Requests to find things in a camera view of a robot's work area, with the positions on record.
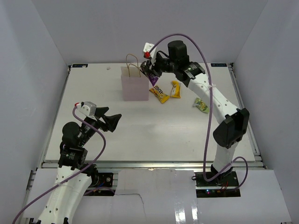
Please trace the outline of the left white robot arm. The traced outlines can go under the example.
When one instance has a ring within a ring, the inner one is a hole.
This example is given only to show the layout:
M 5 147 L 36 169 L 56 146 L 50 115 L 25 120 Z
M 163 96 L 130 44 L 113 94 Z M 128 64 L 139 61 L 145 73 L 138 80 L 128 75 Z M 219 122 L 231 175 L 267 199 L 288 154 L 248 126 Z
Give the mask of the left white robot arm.
M 37 218 L 38 224 L 72 223 L 86 190 L 100 182 L 95 162 L 85 162 L 87 150 L 84 146 L 95 133 L 113 132 L 122 117 L 121 114 L 107 116 L 108 107 L 97 107 L 91 102 L 77 103 L 74 110 L 79 110 L 85 119 L 76 117 L 81 125 L 68 122 L 62 128 L 56 180 L 47 192 L 49 199 Z

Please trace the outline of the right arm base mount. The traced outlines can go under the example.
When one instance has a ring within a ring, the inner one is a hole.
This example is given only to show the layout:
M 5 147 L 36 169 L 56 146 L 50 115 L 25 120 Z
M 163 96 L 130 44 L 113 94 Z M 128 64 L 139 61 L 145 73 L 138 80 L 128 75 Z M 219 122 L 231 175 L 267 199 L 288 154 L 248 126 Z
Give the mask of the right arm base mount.
M 203 172 L 196 172 L 192 176 L 192 180 L 195 181 L 197 198 L 225 198 L 241 196 L 239 189 L 233 190 L 239 186 L 238 177 L 235 171 L 229 171 L 210 182 L 205 181 Z

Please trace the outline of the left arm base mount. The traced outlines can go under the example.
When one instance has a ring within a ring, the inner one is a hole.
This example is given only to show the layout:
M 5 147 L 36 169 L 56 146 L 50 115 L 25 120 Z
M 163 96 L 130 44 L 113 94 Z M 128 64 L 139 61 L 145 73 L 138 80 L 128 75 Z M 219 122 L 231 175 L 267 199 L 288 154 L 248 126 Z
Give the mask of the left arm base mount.
M 92 180 L 91 185 L 85 191 L 85 196 L 114 196 L 115 190 L 112 189 L 113 173 L 99 172 L 95 164 L 92 164 L 82 173 Z

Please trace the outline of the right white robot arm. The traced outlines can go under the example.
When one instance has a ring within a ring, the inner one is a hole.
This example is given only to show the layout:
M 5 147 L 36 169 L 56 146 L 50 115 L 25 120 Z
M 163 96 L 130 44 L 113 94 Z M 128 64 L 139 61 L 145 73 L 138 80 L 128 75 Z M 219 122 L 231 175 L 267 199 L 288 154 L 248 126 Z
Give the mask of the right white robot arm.
M 209 108 L 206 145 L 212 135 L 217 143 L 215 159 L 211 165 L 211 177 L 203 173 L 206 182 L 222 186 L 232 170 L 235 149 L 248 128 L 249 111 L 231 103 L 212 83 L 208 66 L 203 68 L 192 62 L 183 41 L 168 43 L 168 55 L 161 56 L 152 43 L 143 48 L 146 61 L 141 64 L 142 73 L 148 78 L 173 73 L 178 81 L 194 92 Z

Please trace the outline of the green snack packet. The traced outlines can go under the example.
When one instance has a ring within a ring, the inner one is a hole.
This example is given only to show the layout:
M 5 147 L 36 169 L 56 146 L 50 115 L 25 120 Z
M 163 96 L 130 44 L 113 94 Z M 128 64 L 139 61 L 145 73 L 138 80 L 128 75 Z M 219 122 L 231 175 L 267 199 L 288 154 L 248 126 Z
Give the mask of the green snack packet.
M 196 98 L 192 106 L 198 108 L 203 113 L 209 113 L 209 107 L 203 102 L 201 98 Z

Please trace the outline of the purple M&M packet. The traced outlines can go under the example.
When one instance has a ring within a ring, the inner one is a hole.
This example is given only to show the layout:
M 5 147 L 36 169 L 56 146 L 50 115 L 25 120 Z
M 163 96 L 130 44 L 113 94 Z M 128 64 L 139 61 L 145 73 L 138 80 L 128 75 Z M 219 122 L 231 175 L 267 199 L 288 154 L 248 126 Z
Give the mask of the purple M&M packet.
M 159 77 L 157 77 L 156 75 L 154 75 L 152 73 L 148 75 L 148 78 L 149 78 L 149 81 L 152 84 L 152 86 L 155 86 L 155 84 L 157 83 L 157 81 L 159 79 Z

